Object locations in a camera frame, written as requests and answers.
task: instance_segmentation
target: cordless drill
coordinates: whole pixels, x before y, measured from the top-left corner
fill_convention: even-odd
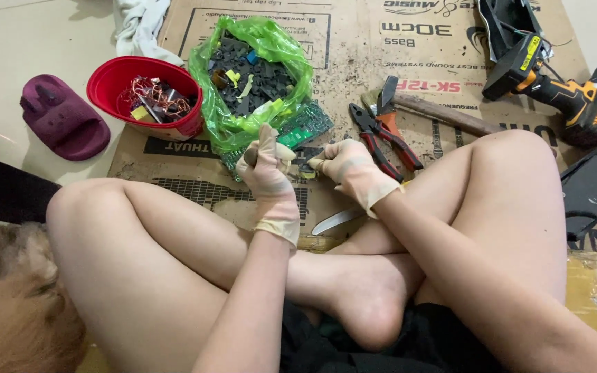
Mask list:
[[[499,59],[483,89],[483,96],[496,101],[506,94],[525,94],[555,107],[566,121],[561,138],[583,148],[597,146],[597,68],[584,84],[553,80],[540,74],[543,38],[528,34]]]

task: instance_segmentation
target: hand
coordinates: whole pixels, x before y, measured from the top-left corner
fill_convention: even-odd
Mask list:
[[[356,140],[328,145],[308,164],[337,182],[336,191],[355,199],[375,219],[372,206],[395,189],[401,189],[400,183],[383,173],[366,146]]]
[[[236,172],[250,187],[257,201],[255,230],[265,230],[291,242],[299,241],[301,217],[296,203],[296,193],[286,177],[291,161],[296,158],[292,150],[276,143],[278,131],[264,123],[259,128],[259,140],[249,149],[257,149],[257,165],[248,165],[241,157]]]

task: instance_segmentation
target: purple slipper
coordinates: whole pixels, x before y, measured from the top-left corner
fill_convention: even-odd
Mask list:
[[[69,161],[94,157],[110,143],[103,118],[66,83],[43,74],[22,89],[22,118],[56,155]]]

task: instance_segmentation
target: dog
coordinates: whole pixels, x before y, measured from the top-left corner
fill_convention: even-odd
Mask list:
[[[75,372],[85,335],[45,227],[0,225],[0,373]]]

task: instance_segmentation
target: red plastic container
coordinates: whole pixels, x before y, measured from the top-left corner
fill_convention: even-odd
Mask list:
[[[131,81],[137,76],[165,80],[183,96],[197,96],[197,104],[185,117],[172,123],[137,121],[130,115],[130,103],[121,97],[121,92],[130,88]],[[107,61],[89,78],[87,97],[105,113],[150,136],[183,141],[202,132],[201,87],[185,69],[155,58],[124,56]]]

